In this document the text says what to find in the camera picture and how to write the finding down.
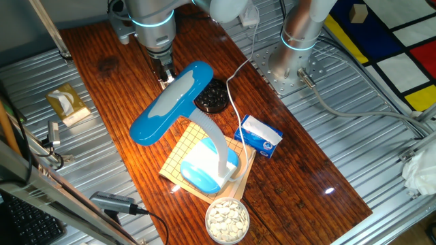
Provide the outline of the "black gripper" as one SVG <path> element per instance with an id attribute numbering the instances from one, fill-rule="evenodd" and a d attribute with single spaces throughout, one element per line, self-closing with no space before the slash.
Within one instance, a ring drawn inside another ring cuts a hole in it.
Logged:
<path id="1" fill-rule="evenodd" d="M 176 78 L 176 73 L 174 72 L 174 63 L 172 60 L 172 52 L 165 51 L 158 53 L 149 50 L 149 56 L 153 62 L 153 67 L 157 77 L 159 78 L 159 83 L 164 90 L 167 87 L 167 83 L 172 83 Z"/>

